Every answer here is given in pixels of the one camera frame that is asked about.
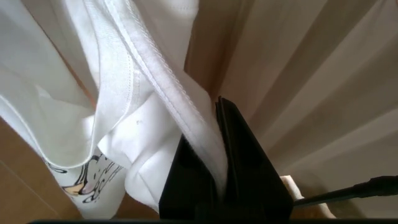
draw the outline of curtain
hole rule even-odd
[[[299,187],[397,175],[397,1],[202,0],[185,68],[237,105]],[[397,196],[331,205],[340,217],[397,209]]]

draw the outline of cartoon print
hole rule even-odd
[[[59,169],[46,162],[48,167],[60,174],[66,174],[68,171]],[[61,188],[71,196],[87,196],[83,203],[96,202],[104,186],[123,167],[111,162],[103,154],[94,155],[85,165],[81,166],[80,175],[73,185],[61,186]]]

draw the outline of white fabric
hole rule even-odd
[[[24,3],[34,20],[19,1],[0,2],[0,115],[85,218],[114,215],[125,175],[127,193],[158,210],[181,133],[222,195],[227,161],[210,99],[182,70],[197,1]],[[88,192],[93,203],[81,201]]]

